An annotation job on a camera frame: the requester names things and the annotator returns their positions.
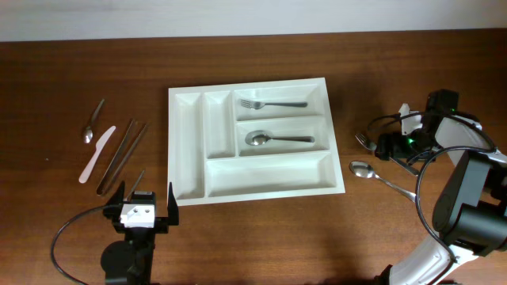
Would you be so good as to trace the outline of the small metal rod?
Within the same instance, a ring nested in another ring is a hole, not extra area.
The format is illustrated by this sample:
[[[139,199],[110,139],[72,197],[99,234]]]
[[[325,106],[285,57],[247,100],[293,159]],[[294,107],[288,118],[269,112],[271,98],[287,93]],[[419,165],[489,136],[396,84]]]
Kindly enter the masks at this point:
[[[146,172],[146,169],[143,169],[139,175],[139,177],[137,178],[137,180],[135,181],[135,183],[132,185],[132,188],[130,190],[130,192],[127,194],[127,196],[125,197],[125,200],[130,200],[131,197],[132,197],[132,194],[135,192],[135,190],[137,189],[140,181],[143,179],[143,176],[144,176],[144,173]]]

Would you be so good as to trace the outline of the small metal teaspoon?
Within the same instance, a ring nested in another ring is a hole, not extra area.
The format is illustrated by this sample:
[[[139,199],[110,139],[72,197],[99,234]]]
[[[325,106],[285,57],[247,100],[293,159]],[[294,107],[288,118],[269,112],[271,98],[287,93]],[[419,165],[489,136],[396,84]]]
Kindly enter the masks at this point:
[[[93,126],[99,116],[99,113],[100,113],[101,108],[104,103],[105,103],[105,99],[101,99],[101,101],[99,102],[99,104],[97,105],[97,107],[95,108],[93,113],[91,114],[91,117],[90,117],[87,125],[83,129],[82,138],[83,138],[83,142],[85,144],[89,144],[93,139]]]

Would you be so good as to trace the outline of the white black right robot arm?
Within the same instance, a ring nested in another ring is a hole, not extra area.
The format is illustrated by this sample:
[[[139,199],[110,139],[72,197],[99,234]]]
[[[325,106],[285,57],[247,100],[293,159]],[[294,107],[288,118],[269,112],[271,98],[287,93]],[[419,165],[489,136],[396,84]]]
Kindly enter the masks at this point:
[[[397,158],[415,171],[414,203],[429,236],[404,260],[387,266],[376,284],[438,284],[467,262],[506,250],[506,156],[482,129],[477,116],[458,109],[459,94],[439,89],[428,95],[425,110],[404,104],[398,112],[371,121],[379,132],[374,154]],[[448,155],[454,169],[426,220],[421,209],[425,172]]]

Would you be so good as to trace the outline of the white plastic cutlery tray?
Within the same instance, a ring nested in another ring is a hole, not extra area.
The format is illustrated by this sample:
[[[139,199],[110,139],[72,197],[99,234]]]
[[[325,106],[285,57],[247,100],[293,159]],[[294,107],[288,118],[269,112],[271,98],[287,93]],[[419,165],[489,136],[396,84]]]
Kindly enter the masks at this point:
[[[253,110],[240,99],[308,106]],[[324,78],[170,88],[168,123],[167,187],[180,206],[345,192]],[[250,146],[251,131],[314,142]]]

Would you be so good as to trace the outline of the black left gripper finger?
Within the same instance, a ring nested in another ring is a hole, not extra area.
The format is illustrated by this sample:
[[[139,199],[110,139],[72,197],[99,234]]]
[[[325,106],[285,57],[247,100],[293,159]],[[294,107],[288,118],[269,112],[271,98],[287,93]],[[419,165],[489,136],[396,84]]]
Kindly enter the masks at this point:
[[[176,198],[173,193],[173,184],[170,183],[167,191],[167,212],[168,212],[168,225],[179,225],[179,209]]]
[[[117,190],[113,193],[113,195],[107,201],[107,205],[118,205],[122,204],[124,200],[124,189],[125,182],[122,180],[117,188]]]

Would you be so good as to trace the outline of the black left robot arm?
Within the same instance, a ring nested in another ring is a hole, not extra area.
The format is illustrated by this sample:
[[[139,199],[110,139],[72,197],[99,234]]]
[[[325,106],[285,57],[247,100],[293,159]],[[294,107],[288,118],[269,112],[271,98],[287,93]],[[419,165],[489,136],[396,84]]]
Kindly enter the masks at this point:
[[[114,230],[123,234],[122,241],[108,245],[101,255],[106,284],[149,284],[155,249],[155,236],[168,234],[179,224],[179,210],[173,187],[167,191],[167,216],[156,215],[154,192],[134,192],[124,199],[122,182],[105,204],[102,214]]]

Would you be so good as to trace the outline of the metal fork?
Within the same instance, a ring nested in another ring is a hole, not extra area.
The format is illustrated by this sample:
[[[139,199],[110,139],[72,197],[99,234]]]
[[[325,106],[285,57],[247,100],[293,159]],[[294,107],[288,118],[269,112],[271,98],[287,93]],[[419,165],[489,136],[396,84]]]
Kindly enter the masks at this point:
[[[370,150],[371,152],[375,152],[376,149],[377,149],[377,145],[375,142],[373,142],[372,140],[370,140],[370,138],[368,138],[366,135],[362,134],[362,133],[357,133],[355,134],[355,137],[357,139],[357,141],[367,150]],[[392,157],[389,157],[389,160],[396,163],[397,165],[399,165],[400,167],[404,168],[404,170],[406,170],[407,172],[411,173],[412,175],[414,176],[418,176],[419,175],[419,171],[416,170],[414,167],[408,165],[407,163],[397,159],[397,158],[392,158]]]
[[[306,108],[308,106],[307,102],[261,102],[261,101],[249,101],[246,99],[240,99],[239,104],[248,109],[258,110],[264,108],[265,106],[279,106],[279,107],[291,107],[291,108]]]

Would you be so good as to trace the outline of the large metal spoon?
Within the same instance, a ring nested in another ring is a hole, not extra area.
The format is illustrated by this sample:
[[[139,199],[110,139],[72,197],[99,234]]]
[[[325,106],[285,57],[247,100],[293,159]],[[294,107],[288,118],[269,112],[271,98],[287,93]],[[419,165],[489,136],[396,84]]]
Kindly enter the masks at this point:
[[[408,190],[405,190],[404,188],[401,188],[398,185],[392,184],[388,180],[383,179],[375,172],[373,167],[371,165],[369,165],[367,162],[351,161],[349,163],[349,169],[356,177],[361,177],[361,178],[366,178],[366,179],[376,179],[378,181],[381,181],[385,185],[389,186],[390,188],[393,188],[396,192],[398,192],[402,196],[406,197],[411,202],[414,203],[416,200],[415,193],[409,192]]]
[[[266,144],[268,141],[290,141],[290,142],[301,142],[301,143],[313,143],[313,136],[292,136],[292,137],[273,137],[266,131],[251,131],[245,137],[245,143],[250,146],[260,146]]]

